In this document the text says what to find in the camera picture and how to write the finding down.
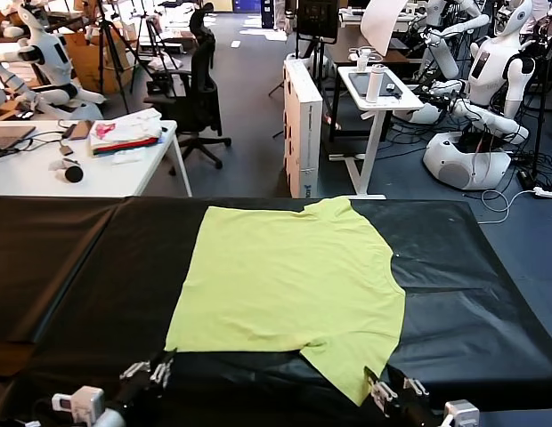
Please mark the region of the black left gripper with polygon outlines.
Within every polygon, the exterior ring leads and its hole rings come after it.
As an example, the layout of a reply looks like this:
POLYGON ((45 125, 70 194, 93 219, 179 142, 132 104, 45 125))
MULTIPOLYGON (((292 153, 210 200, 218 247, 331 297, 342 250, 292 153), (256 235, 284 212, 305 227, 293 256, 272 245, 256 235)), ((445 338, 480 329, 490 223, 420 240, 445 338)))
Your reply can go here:
POLYGON ((119 390, 110 400, 109 408, 129 416, 153 406, 164 394, 176 353, 173 348, 134 362, 119 375, 119 390))

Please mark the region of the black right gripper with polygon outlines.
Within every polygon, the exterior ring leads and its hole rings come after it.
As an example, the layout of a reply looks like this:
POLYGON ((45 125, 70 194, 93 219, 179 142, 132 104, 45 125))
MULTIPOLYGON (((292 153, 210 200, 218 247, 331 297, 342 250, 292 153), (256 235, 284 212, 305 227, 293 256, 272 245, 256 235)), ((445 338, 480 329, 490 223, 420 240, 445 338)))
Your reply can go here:
POLYGON ((391 365, 387 365, 386 369, 391 385, 398 390, 396 399, 390 387, 380 381, 369 367, 364 367, 364 374, 370 386, 370 396, 383 415, 388 417, 390 425, 439 426, 442 418, 431 410, 426 399, 430 393, 422 382, 407 376, 402 370, 391 365))

